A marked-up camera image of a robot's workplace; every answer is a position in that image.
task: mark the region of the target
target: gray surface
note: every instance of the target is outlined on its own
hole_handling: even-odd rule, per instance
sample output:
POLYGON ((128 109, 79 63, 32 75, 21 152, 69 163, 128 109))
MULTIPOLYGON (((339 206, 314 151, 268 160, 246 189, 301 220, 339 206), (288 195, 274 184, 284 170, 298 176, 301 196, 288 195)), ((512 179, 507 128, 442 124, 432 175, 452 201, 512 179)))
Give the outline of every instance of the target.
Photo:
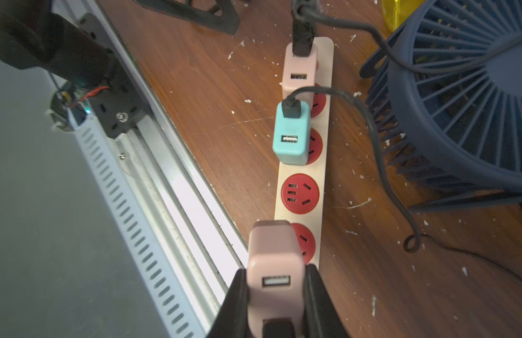
POLYGON ((0 337, 164 337, 43 71, 0 62, 0 337))

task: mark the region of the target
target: slot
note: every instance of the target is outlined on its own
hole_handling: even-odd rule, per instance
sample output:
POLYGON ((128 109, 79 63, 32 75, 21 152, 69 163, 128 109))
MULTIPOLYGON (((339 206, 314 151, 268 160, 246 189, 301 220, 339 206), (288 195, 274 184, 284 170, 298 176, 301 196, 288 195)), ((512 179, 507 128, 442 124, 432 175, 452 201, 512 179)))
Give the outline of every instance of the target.
POLYGON ((293 74, 293 73, 291 73, 291 78, 298 78, 298 79, 305 80, 307 77, 308 77, 307 74, 293 74))
POLYGON ((291 276, 263 277, 263 287, 281 287, 291 285, 291 276))
POLYGON ((298 136, 295 136, 295 135, 282 135, 282 142, 297 143, 298 142, 298 136))

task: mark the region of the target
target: wire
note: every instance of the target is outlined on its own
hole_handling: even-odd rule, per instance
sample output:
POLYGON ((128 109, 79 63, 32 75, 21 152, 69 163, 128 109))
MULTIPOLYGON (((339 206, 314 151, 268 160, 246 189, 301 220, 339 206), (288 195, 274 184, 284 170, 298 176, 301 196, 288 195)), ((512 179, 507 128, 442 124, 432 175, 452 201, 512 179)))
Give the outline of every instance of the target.
POLYGON ((419 67, 413 64, 410 64, 403 59, 399 58, 395 55, 392 48, 389 44, 386 43, 385 39, 381 35, 381 33, 377 30, 376 27, 369 23, 358 22, 346 19, 338 19, 335 17, 330 17, 319 13, 316 10, 306 6, 306 5, 298 5, 293 7, 293 14, 302 21, 316 22, 321 23, 330 27, 338 27, 338 28, 347 28, 347 29, 357 29, 363 30, 370 33, 373 37, 373 40, 379 45, 381 50, 385 52, 387 58, 397 64, 400 68, 406 69, 408 71, 420 74, 447 74, 452 72, 463 72, 477 66, 480 66, 486 63, 488 60, 497 57, 498 55, 508 51, 511 48, 514 48, 520 44, 522 44, 522 35, 515 38, 514 40, 505 43, 498 48, 489 51, 488 53, 474 59, 473 61, 460 64, 457 66, 445 67, 445 68, 424 68, 419 67))
POLYGON ((413 216, 409 213, 407 208, 402 204, 402 202, 399 200, 399 198, 395 195, 393 192, 393 188, 391 188, 391 185, 389 183, 389 178, 387 177, 387 172, 385 168, 385 161, 383 160, 383 154, 381 151, 381 141, 379 140, 378 130, 376 127, 376 122, 374 121, 372 114, 368 111, 368 107, 366 104, 360 100, 359 98, 353 97, 352 94, 336 89, 331 87, 321 87, 321 86, 313 86, 313 87, 302 87, 295 91, 293 91, 285 100, 289 101, 288 103, 291 105, 292 102, 296 99, 296 96, 304 93, 304 92, 314 92, 316 94, 328 94, 328 95, 337 95, 349 103, 351 103, 357 110, 360 112, 364 120, 366 121, 366 126, 368 127, 370 141, 372 143, 373 148, 373 155, 374 159, 376 161, 377 171, 379 174, 379 179, 381 180, 381 184, 383 186, 383 189, 385 190, 387 196, 389 196, 389 199, 392 201, 392 203, 398 208, 398 210, 402 213, 402 215, 406 218, 406 220, 409 223, 409 226, 411 226, 413 234, 408 236, 403 243, 403 248, 407 253, 416 253, 420 247, 421 247, 421 240, 423 237, 428 238, 429 240, 433 241, 434 244, 436 244, 438 247, 440 247, 443 250, 451 251, 451 252, 457 252, 462 253, 470 256, 474 256, 477 258, 480 258, 482 260, 485 260, 489 262, 490 264, 494 265, 495 267, 498 267, 509 274, 511 274, 513 277, 515 277, 517 280, 522 282, 522 276, 515 273, 514 271, 510 270, 509 268, 501 265, 500 263, 497 263, 496 261, 489 259, 487 257, 482 256, 479 253, 474 253, 468 250, 449 247, 439 240, 436 240, 434 237, 422 234, 419 230, 419 226, 413 219, 413 216))
POLYGON ((93 97, 93 96, 98 95, 104 89, 110 89, 110 88, 109 88, 109 86, 103 85, 101 87, 97 87, 96 89, 92 89, 88 93, 84 94, 81 98, 79 98, 78 100, 73 102, 71 105, 69 105, 69 107, 70 108, 74 108, 75 106, 77 106, 79 104, 79 102, 82 102, 82 101, 84 101, 85 99, 87 99, 89 97, 93 97))
POLYGON ((48 73, 49 73, 50 79, 53 81, 54 86, 56 87, 56 91, 62 91, 62 89, 60 88, 60 86, 56 82, 56 79, 54 78, 54 75, 50 71, 48 71, 48 73))

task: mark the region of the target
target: black usb plug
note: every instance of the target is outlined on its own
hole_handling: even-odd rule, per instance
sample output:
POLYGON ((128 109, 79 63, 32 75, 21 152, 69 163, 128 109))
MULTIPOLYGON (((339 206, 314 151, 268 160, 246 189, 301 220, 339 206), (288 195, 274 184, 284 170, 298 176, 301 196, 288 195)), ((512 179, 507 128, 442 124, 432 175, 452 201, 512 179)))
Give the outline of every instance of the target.
POLYGON ((285 99, 282 101, 282 113, 285 118, 300 118, 300 101, 296 98, 285 99))

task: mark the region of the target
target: wood grain surface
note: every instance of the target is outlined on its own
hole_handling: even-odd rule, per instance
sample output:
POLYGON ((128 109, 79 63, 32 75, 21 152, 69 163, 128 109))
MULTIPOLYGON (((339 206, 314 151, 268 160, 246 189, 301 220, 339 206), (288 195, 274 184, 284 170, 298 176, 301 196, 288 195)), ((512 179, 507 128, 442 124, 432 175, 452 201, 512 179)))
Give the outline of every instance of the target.
MULTIPOLYGON (((290 1, 237 1, 242 22, 235 36, 132 0, 99 1, 247 239, 255 221, 271 219, 274 211, 278 160, 271 136, 282 100, 284 49, 291 41, 290 1)), ((387 35, 379 6, 374 0, 323 3, 330 15, 373 23, 387 35)), ((359 68, 376 49, 371 37, 324 26, 318 35, 336 44, 333 86, 359 91, 365 99, 370 80, 360 79, 359 68)), ((522 284, 428 241, 418 253, 405 253, 401 243, 410 229, 379 184, 359 113, 333 99, 330 124, 320 273, 348 333, 522 337, 522 284), (364 206, 338 208, 368 198, 364 206)), ((406 205, 435 197, 405 183, 393 168, 389 178, 406 205)), ((415 216, 425 232, 447 244, 522 274, 519 206, 415 216)))

